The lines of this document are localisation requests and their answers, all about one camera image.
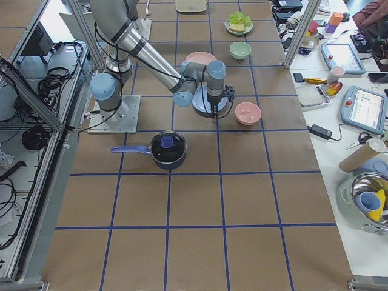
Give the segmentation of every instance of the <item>metal pot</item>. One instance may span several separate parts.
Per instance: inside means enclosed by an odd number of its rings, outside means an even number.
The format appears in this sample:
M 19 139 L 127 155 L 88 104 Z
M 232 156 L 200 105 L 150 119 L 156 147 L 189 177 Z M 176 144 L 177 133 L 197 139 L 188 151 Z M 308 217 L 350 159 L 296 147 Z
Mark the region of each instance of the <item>metal pot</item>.
M 379 221 L 370 219 L 355 202 L 355 197 L 360 193 L 377 192 L 380 189 L 384 189 L 386 197 L 388 197 L 388 177 L 379 173 L 363 173 L 340 185 L 337 203 L 341 213 L 354 226 L 369 233 L 385 235 L 388 233 L 388 215 L 384 215 L 385 210 L 388 210 L 387 199 L 384 203 L 383 215 Z
M 186 157 L 186 141 L 178 132 L 165 131 L 153 137 L 149 146 L 126 145 L 112 147 L 112 153 L 136 152 L 150 154 L 154 162 L 162 169 L 172 170 L 179 167 Z

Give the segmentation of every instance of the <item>scissors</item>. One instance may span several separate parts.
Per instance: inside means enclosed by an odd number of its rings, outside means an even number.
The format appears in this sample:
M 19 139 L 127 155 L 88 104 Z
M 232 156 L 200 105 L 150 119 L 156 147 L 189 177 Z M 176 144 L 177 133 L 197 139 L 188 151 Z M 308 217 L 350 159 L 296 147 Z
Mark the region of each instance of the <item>scissors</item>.
M 358 146 L 359 144 L 365 144 L 368 140 L 370 140 L 372 137 L 369 133 L 367 132 L 361 132 L 358 135 L 357 141 L 352 143 L 350 146 L 348 146 L 346 149 L 351 149 L 352 147 Z

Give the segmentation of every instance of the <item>yellow object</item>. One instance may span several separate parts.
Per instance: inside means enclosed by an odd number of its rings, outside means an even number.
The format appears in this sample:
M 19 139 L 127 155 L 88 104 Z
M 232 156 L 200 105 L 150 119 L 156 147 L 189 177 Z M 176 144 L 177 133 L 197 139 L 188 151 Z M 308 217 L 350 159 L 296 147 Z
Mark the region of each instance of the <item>yellow object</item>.
M 327 80 L 322 80 L 319 78 L 303 78 L 303 80 L 309 84 L 327 84 Z
M 386 203 L 386 194 L 385 194 L 384 190 L 381 189 L 381 190 L 377 191 L 376 195 L 377 195 L 378 199 L 380 199 L 380 201 L 381 201 L 380 208 L 378 210 L 368 212 L 366 215 L 374 221 L 379 221 L 381 218 L 381 212 L 383 212 L 384 204 Z
M 229 23 L 229 29 L 233 32 L 245 32 L 245 24 Z

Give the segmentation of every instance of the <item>power adapter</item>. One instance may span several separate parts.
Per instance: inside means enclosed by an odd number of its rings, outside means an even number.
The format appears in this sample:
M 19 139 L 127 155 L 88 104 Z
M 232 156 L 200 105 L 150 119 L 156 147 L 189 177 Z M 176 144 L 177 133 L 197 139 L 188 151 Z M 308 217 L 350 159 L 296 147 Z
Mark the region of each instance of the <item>power adapter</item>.
M 309 132 L 313 135 L 319 136 L 320 138 L 324 138 L 326 140 L 332 139 L 333 132 L 328 129 L 324 129 L 323 127 L 320 127 L 316 124 L 313 124 L 312 126 L 307 126 L 307 128 L 309 129 Z

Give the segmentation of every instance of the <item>keyboard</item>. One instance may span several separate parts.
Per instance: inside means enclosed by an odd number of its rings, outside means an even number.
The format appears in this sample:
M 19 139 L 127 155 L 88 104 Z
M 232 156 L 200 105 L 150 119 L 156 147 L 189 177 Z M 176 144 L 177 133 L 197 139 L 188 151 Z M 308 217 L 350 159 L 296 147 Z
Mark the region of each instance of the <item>keyboard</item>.
M 322 0 L 316 13 L 322 15 L 330 15 L 332 12 L 332 8 L 330 7 L 329 0 Z

